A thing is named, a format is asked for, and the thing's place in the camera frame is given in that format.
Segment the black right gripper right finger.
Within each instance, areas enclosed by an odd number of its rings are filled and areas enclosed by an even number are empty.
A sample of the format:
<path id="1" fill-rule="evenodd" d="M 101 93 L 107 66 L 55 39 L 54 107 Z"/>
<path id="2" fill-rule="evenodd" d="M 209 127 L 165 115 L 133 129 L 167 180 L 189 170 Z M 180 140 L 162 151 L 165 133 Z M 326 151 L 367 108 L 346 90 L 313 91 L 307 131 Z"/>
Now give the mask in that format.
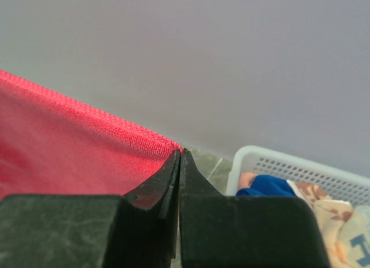
<path id="1" fill-rule="evenodd" d="M 222 195 L 190 151 L 180 164 L 183 267 L 329 267 L 309 206 L 293 197 Z"/>

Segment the pink red towel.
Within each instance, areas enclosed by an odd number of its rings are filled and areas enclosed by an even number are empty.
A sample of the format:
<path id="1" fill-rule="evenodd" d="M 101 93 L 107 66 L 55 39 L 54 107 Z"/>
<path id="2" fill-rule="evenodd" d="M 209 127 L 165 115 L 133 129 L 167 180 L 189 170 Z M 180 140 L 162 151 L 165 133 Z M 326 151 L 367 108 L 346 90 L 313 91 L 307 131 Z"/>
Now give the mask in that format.
<path id="1" fill-rule="evenodd" d="M 155 174 L 176 142 L 1 72 L 1 196 L 126 194 Z"/>

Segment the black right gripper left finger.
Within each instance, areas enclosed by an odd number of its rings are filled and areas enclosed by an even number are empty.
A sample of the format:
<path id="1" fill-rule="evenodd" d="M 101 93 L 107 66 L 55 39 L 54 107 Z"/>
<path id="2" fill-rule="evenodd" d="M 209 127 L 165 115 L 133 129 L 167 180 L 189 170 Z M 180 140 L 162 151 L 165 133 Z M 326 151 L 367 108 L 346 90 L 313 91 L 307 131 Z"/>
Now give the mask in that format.
<path id="1" fill-rule="evenodd" d="M 118 195 L 16 194 L 1 201 L 2 267 L 169 267 L 180 151 Z"/>

